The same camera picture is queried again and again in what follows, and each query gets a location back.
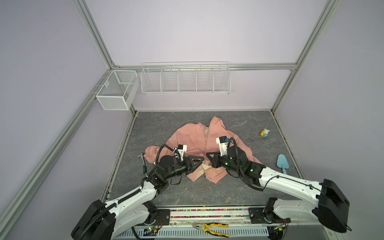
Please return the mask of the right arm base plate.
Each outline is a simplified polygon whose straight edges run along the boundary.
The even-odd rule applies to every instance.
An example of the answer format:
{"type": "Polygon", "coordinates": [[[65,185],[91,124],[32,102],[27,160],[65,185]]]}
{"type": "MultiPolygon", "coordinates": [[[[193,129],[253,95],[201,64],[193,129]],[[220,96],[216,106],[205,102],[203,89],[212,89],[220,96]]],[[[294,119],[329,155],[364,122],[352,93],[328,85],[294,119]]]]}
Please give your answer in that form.
{"type": "Polygon", "coordinates": [[[272,210],[255,207],[248,208],[249,216],[252,224],[289,224],[290,218],[283,219],[277,216],[272,210]]]}

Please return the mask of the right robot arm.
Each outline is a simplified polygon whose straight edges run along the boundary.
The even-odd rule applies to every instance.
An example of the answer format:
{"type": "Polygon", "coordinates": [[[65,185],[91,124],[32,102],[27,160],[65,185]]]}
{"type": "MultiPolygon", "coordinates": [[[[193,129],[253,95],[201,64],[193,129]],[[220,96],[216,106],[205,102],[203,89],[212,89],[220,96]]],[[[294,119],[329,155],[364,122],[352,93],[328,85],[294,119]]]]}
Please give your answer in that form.
{"type": "Polygon", "coordinates": [[[234,138],[222,136],[216,139],[216,143],[219,149],[206,153],[213,168],[235,172],[234,178],[239,178],[256,191],[270,188],[304,201],[310,208],[308,216],[317,218],[319,223],[334,232],[351,231],[348,225],[350,201],[335,182],[299,179],[250,161],[234,138]]]}

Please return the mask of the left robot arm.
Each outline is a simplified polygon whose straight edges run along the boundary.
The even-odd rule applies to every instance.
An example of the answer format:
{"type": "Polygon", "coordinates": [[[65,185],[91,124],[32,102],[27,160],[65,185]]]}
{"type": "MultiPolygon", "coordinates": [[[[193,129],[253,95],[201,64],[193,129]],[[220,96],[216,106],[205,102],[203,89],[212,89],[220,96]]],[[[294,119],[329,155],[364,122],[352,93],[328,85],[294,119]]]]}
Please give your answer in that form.
{"type": "Polygon", "coordinates": [[[94,201],[71,232],[74,240],[112,240],[128,229],[156,221],[157,207],[152,200],[170,185],[172,177],[189,175],[205,161],[204,157],[187,156],[185,145],[171,148],[172,155],[157,153],[155,167],[138,187],[110,201],[94,201]]]}

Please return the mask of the pink Snoopy zip jacket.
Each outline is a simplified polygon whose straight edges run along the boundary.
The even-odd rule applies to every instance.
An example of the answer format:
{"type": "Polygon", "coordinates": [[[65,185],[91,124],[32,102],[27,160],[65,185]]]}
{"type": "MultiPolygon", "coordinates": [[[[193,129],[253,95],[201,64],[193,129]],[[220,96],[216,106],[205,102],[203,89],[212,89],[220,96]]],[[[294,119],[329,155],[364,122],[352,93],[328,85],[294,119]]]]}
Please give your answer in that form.
{"type": "Polygon", "coordinates": [[[206,158],[206,153],[218,152],[220,150],[216,143],[216,138],[222,136],[233,137],[237,142],[237,146],[246,153],[248,160],[260,163],[253,156],[252,150],[236,134],[228,131],[223,121],[217,117],[212,118],[208,127],[201,123],[184,125],[168,139],[166,144],[172,149],[178,145],[186,145],[187,156],[204,157],[205,162],[202,166],[187,175],[187,177],[195,182],[199,177],[205,175],[210,182],[216,184],[227,175],[227,171],[224,168],[212,168],[211,162],[206,158]]]}

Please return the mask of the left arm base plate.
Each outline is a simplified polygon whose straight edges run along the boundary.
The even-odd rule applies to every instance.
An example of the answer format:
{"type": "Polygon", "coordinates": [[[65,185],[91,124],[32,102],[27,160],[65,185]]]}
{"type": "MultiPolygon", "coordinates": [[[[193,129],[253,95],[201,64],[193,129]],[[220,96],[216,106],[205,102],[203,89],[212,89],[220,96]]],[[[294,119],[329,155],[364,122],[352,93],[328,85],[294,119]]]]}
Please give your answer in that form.
{"type": "Polygon", "coordinates": [[[144,225],[168,226],[170,224],[170,220],[170,209],[157,209],[149,214],[148,218],[144,222],[144,225]]]}

